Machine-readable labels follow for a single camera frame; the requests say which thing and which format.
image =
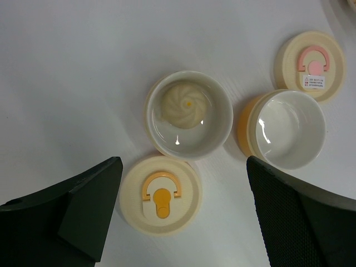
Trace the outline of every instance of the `black object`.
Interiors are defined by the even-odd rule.
[[[271,267],[356,266],[356,200],[256,157],[247,171]]]
[[[121,174],[121,159],[112,157],[0,206],[0,266],[94,266],[101,260]]]

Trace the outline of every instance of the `warning label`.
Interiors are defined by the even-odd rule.
[[[303,87],[325,89],[325,76],[303,75]]]

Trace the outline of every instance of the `lid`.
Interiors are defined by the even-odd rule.
[[[170,235],[193,220],[201,204],[201,182],[186,162],[154,156],[135,165],[120,186],[120,208],[133,228]]]
[[[304,32],[282,46],[274,73],[278,88],[299,90],[324,102],[343,85],[344,53],[333,37],[323,32]]]

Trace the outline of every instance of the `table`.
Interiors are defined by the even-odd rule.
[[[343,48],[348,75],[322,105],[327,141],[290,172],[356,198],[356,14],[346,0],[17,0],[0,3],[0,202],[121,156],[124,175],[155,153],[142,109],[154,82],[178,70],[217,79],[235,116],[273,90],[273,61],[290,37],[314,29]],[[126,224],[118,203],[97,266],[269,266],[234,131],[195,163],[203,203],[168,238]]]

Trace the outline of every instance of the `pink handle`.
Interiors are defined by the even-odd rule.
[[[301,53],[301,55],[298,58],[298,71],[305,71],[305,65],[303,64],[303,61],[304,61],[305,56],[311,51],[318,51],[324,56],[325,62],[326,62],[324,65],[324,71],[328,71],[330,69],[329,54],[321,46],[309,46],[307,49],[305,49],[303,51],[303,53]]]

